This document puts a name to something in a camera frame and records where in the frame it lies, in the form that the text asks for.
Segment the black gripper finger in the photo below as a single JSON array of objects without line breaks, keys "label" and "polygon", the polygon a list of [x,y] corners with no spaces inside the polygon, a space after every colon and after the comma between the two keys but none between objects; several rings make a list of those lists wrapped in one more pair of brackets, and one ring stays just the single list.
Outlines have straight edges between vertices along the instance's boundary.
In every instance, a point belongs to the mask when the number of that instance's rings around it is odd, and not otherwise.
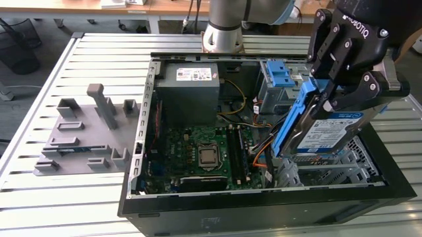
[{"label": "black gripper finger", "polygon": [[320,91],[321,116],[375,116],[389,102],[409,94],[409,84],[387,66],[381,71],[340,71],[337,61],[321,63],[320,78],[328,83]]},{"label": "black gripper finger", "polygon": [[308,63],[315,81],[327,81],[327,94],[345,95],[355,89],[355,58],[356,36],[348,15],[339,9],[319,9],[312,26]]}]

